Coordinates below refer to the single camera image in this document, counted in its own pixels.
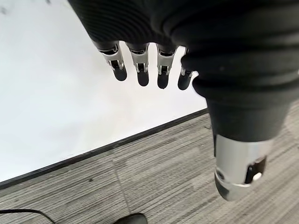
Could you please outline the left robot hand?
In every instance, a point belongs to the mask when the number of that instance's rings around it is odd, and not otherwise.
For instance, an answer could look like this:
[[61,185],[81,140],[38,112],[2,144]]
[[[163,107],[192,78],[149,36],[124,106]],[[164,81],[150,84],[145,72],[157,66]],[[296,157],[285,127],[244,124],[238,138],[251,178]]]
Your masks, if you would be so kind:
[[206,99],[216,168],[227,201],[245,196],[265,170],[273,139],[299,97],[296,0],[71,0],[93,44],[119,81],[127,78],[120,41],[139,85],[149,83],[150,43],[157,85],[168,85],[178,47],[178,88]]

